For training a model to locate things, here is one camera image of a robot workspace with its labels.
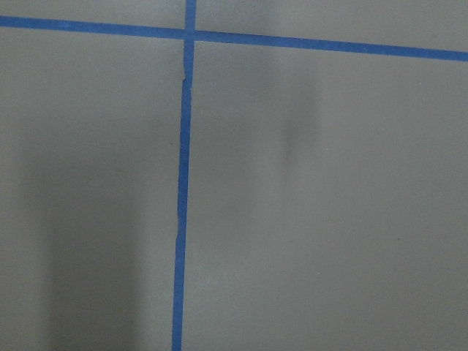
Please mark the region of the brown paper table mat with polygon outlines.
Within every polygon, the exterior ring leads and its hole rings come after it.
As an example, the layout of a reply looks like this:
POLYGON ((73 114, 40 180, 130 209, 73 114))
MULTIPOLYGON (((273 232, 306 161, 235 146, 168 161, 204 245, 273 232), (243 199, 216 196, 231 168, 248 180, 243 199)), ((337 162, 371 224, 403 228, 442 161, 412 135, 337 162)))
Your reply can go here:
POLYGON ((3 1, 3 350, 465 350, 465 1, 3 1))

